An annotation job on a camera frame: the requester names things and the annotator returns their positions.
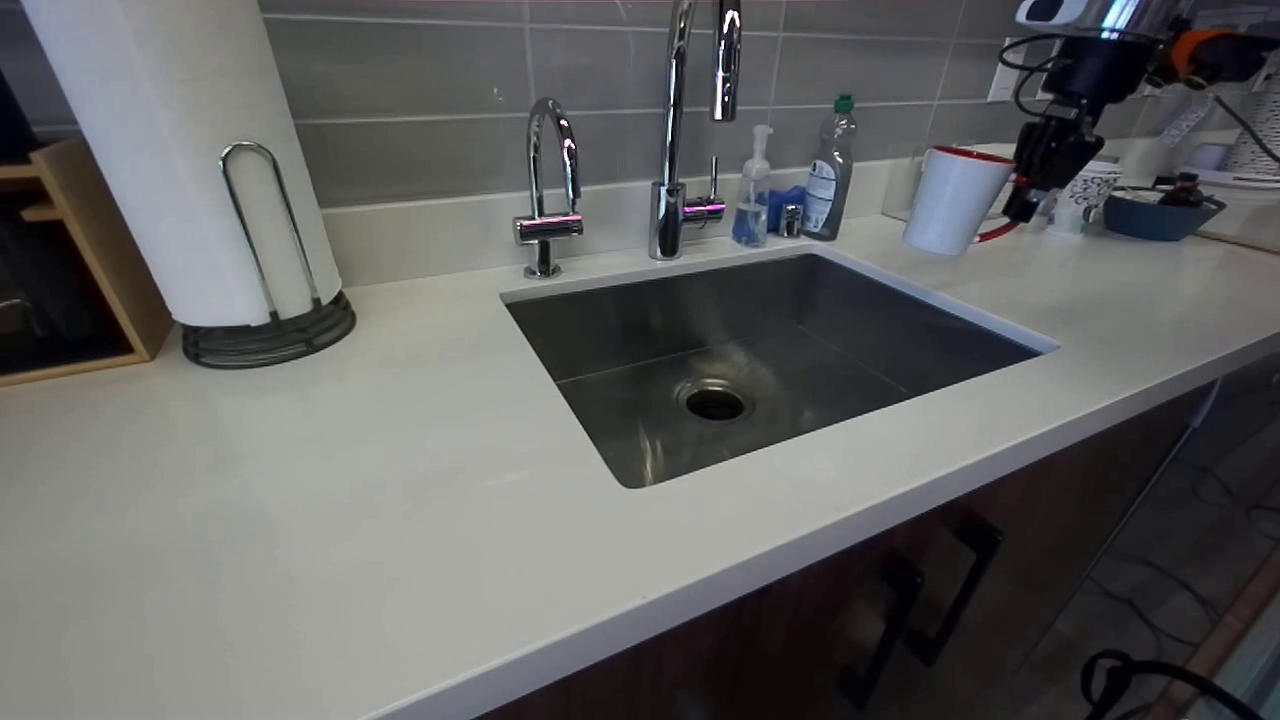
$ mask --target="stainless steel sink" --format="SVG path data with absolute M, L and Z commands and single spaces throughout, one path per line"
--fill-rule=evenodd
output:
M 824 254 L 507 300 L 507 311 L 625 488 L 1040 357 Z

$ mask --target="gray tile backsplash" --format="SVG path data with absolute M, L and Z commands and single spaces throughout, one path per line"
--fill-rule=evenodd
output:
M 261 0 L 321 205 L 429 200 L 522 187 L 521 128 L 560 96 L 585 180 L 654 169 L 665 22 L 673 0 Z M 855 154 L 932 141 L 1017 141 L 1020 115 L 988 102 L 1017 0 L 744 0 L 737 122 L 706 122 L 711 0 L 686 54 L 682 169 L 737 170 L 750 122 L 772 122 L 772 162 L 815 152 L 836 90 L 860 96 Z M 0 0 L 0 66 L 43 131 L 70 110 L 18 4 Z M 1137 107 L 1109 131 L 1152 128 Z

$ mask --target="kitchen faucet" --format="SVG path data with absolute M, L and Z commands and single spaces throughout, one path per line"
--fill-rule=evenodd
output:
M 543 120 L 550 120 L 560 135 L 563 210 L 547 210 L 547 200 L 543 200 Z M 585 197 L 578 148 L 554 96 L 539 96 L 526 107 L 522 158 L 526 158 L 526 214 L 517 214 L 517 242 L 526 242 L 522 277 L 554 277 L 560 263 L 550 261 L 550 240 L 585 230 L 585 214 L 575 214 L 575 200 Z
M 652 184 L 652 205 L 654 205 L 654 230 L 646 242 L 652 254 L 676 254 L 678 228 L 686 221 L 718 221 L 723 214 L 723 200 L 682 200 L 682 184 L 678 184 L 678 110 L 682 110 L 682 63 L 686 63 L 690 8 L 694 8 L 694 0 L 676 0 L 673 26 L 667 26 L 665 158 L 660 158 L 660 177 Z M 711 122 L 737 120 L 741 43 L 744 43 L 744 4 L 718 0 Z

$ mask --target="white mug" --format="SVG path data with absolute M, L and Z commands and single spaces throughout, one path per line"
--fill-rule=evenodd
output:
M 1010 177 L 1010 158 L 937 143 L 919 169 L 924 177 L 904 230 L 909 242 L 932 254 L 968 251 Z
M 1084 230 L 1091 214 L 1109 205 L 1109 197 L 1119 184 L 1119 162 L 1110 158 L 1091 158 L 1084 170 L 1054 191 L 1050 200 L 1050 228 L 1054 230 Z

